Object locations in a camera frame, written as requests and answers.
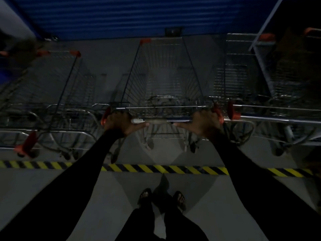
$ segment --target black sleeve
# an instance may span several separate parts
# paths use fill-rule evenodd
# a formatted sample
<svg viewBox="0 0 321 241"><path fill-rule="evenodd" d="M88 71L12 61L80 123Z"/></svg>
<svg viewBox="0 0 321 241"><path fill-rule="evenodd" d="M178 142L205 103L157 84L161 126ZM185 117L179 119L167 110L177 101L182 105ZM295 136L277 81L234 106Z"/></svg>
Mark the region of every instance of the black sleeve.
<svg viewBox="0 0 321 241"><path fill-rule="evenodd" d="M221 135L209 137L244 207L269 241L316 240L321 216Z"/></svg>
<svg viewBox="0 0 321 241"><path fill-rule="evenodd" d="M0 240L66 240L85 210L112 144L108 130L76 163L38 193L0 232Z"/></svg>

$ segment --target foot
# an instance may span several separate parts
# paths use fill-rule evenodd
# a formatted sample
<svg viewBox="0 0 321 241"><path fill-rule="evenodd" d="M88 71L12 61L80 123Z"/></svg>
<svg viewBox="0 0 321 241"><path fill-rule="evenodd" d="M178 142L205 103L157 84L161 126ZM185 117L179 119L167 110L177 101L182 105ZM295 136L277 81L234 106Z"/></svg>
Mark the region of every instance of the foot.
<svg viewBox="0 0 321 241"><path fill-rule="evenodd" d="M145 203L147 201L151 201L150 196L151 196L151 189L150 188L144 189L138 199L137 204L139 205L139 207L142 206L142 203Z"/></svg>
<svg viewBox="0 0 321 241"><path fill-rule="evenodd" d="M186 210L185 205L185 197L180 191L176 191L176 193L173 195L174 200L177 203L177 207L181 210L181 212Z"/></svg>

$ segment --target sandal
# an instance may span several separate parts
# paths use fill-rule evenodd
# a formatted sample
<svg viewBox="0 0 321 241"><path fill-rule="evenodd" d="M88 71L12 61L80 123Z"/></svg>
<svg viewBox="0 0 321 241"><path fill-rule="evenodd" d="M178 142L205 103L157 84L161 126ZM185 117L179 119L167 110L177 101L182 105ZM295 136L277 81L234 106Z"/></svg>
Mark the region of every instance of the sandal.
<svg viewBox="0 0 321 241"><path fill-rule="evenodd" d="M173 195L174 201L177 203L177 207L183 211L186 211L185 197L180 191L176 191Z"/></svg>
<svg viewBox="0 0 321 241"><path fill-rule="evenodd" d="M142 205L142 201L147 201L147 200L150 200L151 201L151 189L150 188L146 188L143 190L143 192L140 194L139 196L139 199L138 199L138 202L137 202L137 205Z"/></svg>

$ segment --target hand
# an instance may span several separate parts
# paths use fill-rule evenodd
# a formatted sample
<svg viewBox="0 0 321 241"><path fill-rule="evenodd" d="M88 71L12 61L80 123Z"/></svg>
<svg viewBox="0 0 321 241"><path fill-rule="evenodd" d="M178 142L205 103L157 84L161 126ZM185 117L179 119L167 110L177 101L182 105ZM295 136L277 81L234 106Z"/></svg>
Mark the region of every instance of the hand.
<svg viewBox="0 0 321 241"><path fill-rule="evenodd" d="M214 132L219 132L221 125L216 113L201 110L192 115L191 123L174 123L175 126L189 130L199 136L208 137Z"/></svg>
<svg viewBox="0 0 321 241"><path fill-rule="evenodd" d="M131 133L147 127L149 123L131 123L131 115L127 112L116 111L110 114L104 126L105 131L108 129L120 129L125 136L130 135Z"/></svg>

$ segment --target blue wall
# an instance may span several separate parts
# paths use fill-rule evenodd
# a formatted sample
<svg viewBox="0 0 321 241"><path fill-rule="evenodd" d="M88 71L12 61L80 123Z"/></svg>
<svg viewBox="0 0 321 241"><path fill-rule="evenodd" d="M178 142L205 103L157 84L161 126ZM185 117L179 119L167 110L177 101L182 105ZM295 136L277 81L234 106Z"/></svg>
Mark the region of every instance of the blue wall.
<svg viewBox="0 0 321 241"><path fill-rule="evenodd" d="M14 0L61 40L258 32L277 0Z"/></svg>

